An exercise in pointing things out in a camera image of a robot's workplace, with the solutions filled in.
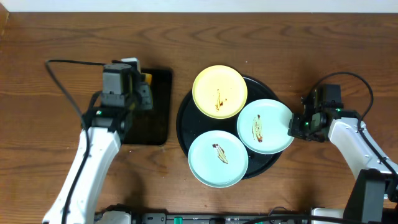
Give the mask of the yellow sponge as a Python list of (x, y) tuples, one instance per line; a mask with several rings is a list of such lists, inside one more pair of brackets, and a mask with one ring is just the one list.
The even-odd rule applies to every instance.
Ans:
[(152, 74), (150, 73), (141, 73), (141, 80), (148, 85), (152, 83)]

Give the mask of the light green plate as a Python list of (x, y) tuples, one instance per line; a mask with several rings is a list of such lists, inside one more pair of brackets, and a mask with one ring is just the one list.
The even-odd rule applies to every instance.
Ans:
[(197, 137), (188, 150), (188, 164), (203, 184), (226, 188), (238, 183), (248, 169), (244, 144), (226, 131), (207, 131)]
[(243, 144), (260, 154), (276, 154), (293, 142), (288, 135), (291, 110), (277, 100), (260, 99), (240, 112), (237, 133)]

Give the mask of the yellow plate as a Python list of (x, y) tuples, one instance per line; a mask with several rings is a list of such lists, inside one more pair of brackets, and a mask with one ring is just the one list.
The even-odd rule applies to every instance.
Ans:
[(246, 104), (248, 88), (243, 76), (225, 65), (214, 65), (202, 70), (192, 86), (197, 108), (214, 119), (231, 118)]

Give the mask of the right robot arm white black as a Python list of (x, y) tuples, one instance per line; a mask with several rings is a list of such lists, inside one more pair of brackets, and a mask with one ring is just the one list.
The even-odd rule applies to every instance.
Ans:
[(289, 136), (306, 141), (330, 141), (351, 169), (355, 185), (344, 209), (314, 208), (311, 223), (322, 217), (361, 223), (390, 222), (384, 217), (384, 200), (397, 201), (397, 164), (377, 145), (355, 111), (327, 109), (313, 115), (293, 114)]

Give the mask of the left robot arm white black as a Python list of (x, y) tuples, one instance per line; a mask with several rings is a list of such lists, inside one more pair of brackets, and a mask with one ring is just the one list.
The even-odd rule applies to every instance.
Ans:
[(128, 91), (103, 89), (91, 97), (80, 115), (81, 133), (76, 156), (62, 189), (43, 223), (94, 223), (98, 197), (109, 167), (122, 145), (147, 144), (148, 125), (140, 115), (153, 109), (150, 83)]

